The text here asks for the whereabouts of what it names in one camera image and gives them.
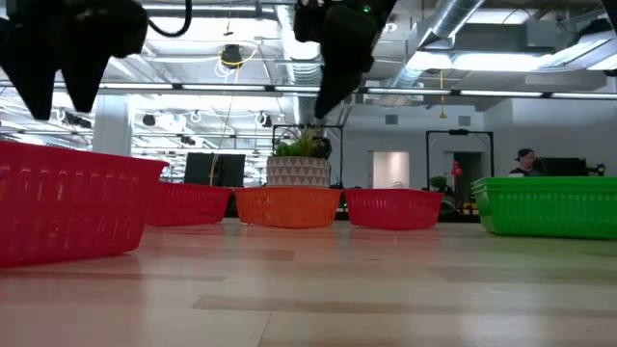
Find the robotic claw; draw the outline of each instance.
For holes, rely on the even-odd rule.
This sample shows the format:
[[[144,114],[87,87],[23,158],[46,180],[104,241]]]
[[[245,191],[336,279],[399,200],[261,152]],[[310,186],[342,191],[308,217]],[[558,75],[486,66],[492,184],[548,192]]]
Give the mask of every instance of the robotic claw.
[[[140,53],[148,16],[132,0],[9,0],[0,67],[37,120],[49,120],[60,70],[77,111],[90,112],[114,56]]]
[[[373,47],[396,0],[298,0],[294,33],[321,44],[323,77],[315,104],[317,121],[362,82],[373,66]]]
[[[176,38],[191,25],[192,0],[184,26],[166,33],[148,20],[135,0],[8,0],[0,18],[0,67],[33,117],[49,120],[55,75],[65,78],[79,112],[90,112],[111,57],[141,53],[148,25]],[[396,0],[298,0],[296,39],[321,44],[323,78],[315,117],[325,120],[362,82],[373,65],[372,50]]]

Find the potted plant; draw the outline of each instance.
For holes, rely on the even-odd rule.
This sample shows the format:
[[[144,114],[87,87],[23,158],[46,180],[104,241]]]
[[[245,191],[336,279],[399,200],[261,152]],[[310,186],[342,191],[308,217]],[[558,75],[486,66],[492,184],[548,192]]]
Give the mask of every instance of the potted plant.
[[[444,176],[431,177],[430,183],[431,187],[433,187],[435,191],[445,193],[445,190],[447,189],[447,178]]]
[[[291,132],[292,143],[280,143],[274,156],[268,158],[267,185],[273,186],[330,186],[330,146],[319,137],[315,128]]]
[[[431,184],[431,187],[434,188],[435,192],[442,193],[445,196],[453,195],[452,188],[447,185],[447,178],[445,176],[432,177],[429,183]]]

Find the red object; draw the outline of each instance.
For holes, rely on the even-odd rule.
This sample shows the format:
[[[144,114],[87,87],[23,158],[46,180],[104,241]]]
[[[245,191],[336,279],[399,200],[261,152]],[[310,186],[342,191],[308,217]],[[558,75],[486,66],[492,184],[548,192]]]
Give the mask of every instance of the red object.
[[[263,187],[235,190],[240,222],[266,227],[328,227],[335,221],[341,190]]]
[[[411,189],[347,189],[345,198],[354,226],[413,230],[437,224],[443,195]]]
[[[135,250],[166,165],[0,141],[0,267]]]
[[[458,161],[454,161],[452,164],[452,175],[454,176],[454,187],[458,188],[459,186],[459,176],[463,174],[463,169],[459,166]]]
[[[161,182],[148,224],[180,227],[219,223],[225,217],[230,195],[229,188]]]

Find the computer monitor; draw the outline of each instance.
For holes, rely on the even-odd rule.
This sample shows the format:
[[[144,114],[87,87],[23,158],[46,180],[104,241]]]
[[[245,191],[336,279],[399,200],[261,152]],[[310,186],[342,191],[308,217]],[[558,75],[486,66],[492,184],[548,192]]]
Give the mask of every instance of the computer monitor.
[[[241,188],[244,186],[244,154],[219,154],[212,185]],[[186,157],[184,183],[210,185],[213,153],[189,153]]]
[[[587,161],[581,158],[538,158],[534,169],[547,176],[587,176]]]

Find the green basket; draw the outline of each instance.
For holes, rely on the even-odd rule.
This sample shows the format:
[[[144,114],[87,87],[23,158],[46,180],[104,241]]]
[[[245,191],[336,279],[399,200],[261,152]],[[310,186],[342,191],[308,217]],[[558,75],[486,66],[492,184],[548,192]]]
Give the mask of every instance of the green basket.
[[[498,235],[617,239],[617,177],[483,178],[473,194]]]

